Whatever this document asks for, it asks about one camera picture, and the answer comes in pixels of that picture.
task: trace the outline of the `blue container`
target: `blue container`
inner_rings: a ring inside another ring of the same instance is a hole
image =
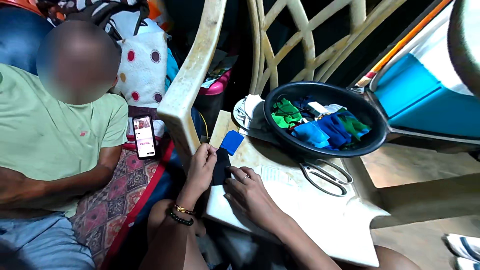
[[[480,101],[446,88],[407,54],[378,82],[375,95],[392,127],[480,138]]]

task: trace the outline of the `light green t-shirt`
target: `light green t-shirt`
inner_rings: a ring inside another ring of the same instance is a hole
[[[128,106],[114,94],[84,105],[52,97],[38,76],[0,64],[0,167],[52,181],[94,168],[101,147],[127,141]],[[75,214],[76,201],[49,210]]]

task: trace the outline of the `green fabric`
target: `green fabric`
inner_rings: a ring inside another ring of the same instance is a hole
[[[357,141],[360,141],[360,137],[371,130],[369,126],[364,125],[344,108],[339,109],[336,115],[340,119],[340,122],[342,123],[345,130],[350,133],[354,138],[356,138]]]
[[[290,128],[295,126],[294,122],[300,121],[301,114],[297,107],[293,106],[290,101],[282,99],[273,105],[275,112],[272,113],[273,120],[280,128]]]
[[[0,64],[0,167],[43,181],[86,172],[96,166],[101,147],[127,141],[127,125],[128,106],[120,96],[65,104],[37,76]],[[51,205],[71,217],[77,201]]]

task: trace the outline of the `bracelet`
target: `bracelet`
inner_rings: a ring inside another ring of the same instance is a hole
[[[170,209],[170,208],[168,209],[168,214],[173,218],[173,220],[175,220],[176,222],[178,222],[180,224],[187,225],[187,226],[192,226],[193,225],[193,219],[190,219],[189,221],[184,220],[184,219],[178,217],[177,215],[175,215],[173,210]]]
[[[185,209],[185,208],[183,208],[183,207],[181,207],[180,205],[177,205],[177,204],[174,204],[173,208],[180,213],[188,214],[188,215],[191,215],[191,216],[195,215],[195,212],[187,210],[187,209]]]

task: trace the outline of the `smartphone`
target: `smartphone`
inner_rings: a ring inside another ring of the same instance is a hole
[[[152,159],[156,155],[152,118],[149,115],[139,115],[133,117],[132,122],[138,159]]]

